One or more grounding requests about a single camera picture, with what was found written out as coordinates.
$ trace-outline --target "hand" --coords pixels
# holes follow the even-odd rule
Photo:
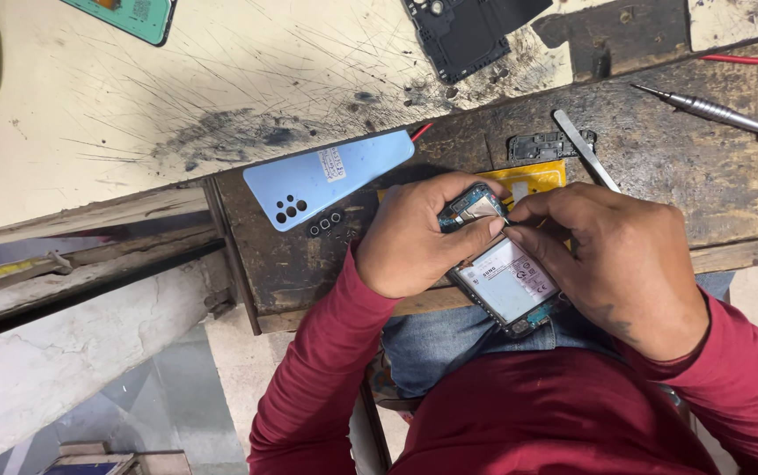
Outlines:
[[[575,307],[643,356],[682,357],[707,332],[677,208],[572,183],[523,198],[509,218],[529,226],[505,234],[541,261]],[[563,244],[570,233],[575,256]]]
[[[385,297],[417,295],[499,234],[505,221],[496,217],[440,232],[437,214],[476,182],[489,184],[503,199],[510,195],[493,180],[462,172],[391,187],[355,253],[364,284]]]

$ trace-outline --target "light blue phone back cover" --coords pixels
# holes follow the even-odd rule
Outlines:
[[[250,167],[244,180],[273,227],[288,231],[412,155],[411,138],[399,130]]]

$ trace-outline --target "fingernail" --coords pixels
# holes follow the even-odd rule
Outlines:
[[[500,219],[494,219],[493,221],[490,221],[490,224],[488,227],[490,228],[490,237],[495,238],[497,234],[499,234],[500,231],[502,231],[502,227],[505,225],[505,222]]]

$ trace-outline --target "sleeve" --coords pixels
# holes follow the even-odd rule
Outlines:
[[[349,418],[396,302],[363,284],[351,246],[335,286],[303,318],[259,401],[249,435],[252,473],[354,475]]]
[[[669,365],[620,349],[639,373],[674,387],[690,403],[743,473],[758,473],[758,328],[737,308],[706,294],[705,300],[710,329],[686,361]]]

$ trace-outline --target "red wire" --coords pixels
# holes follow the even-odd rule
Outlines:
[[[423,127],[421,127],[421,128],[418,128],[418,129],[417,129],[417,132],[414,132],[414,135],[412,135],[412,136],[411,136],[411,141],[412,141],[412,142],[415,142],[417,139],[419,139],[419,138],[420,138],[420,135],[423,135],[423,133],[424,133],[426,130],[428,130],[428,128],[429,128],[429,127],[431,127],[431,126],[433,126],[433,125],[435,125],[435,123],[431,123],[431,124],[425,124]]]
[[[727,54],[708,54],[701,59],[709,61],[738,62],[739,64],[758,64],[758,58],[748,58],[745,56],[730,56]]]

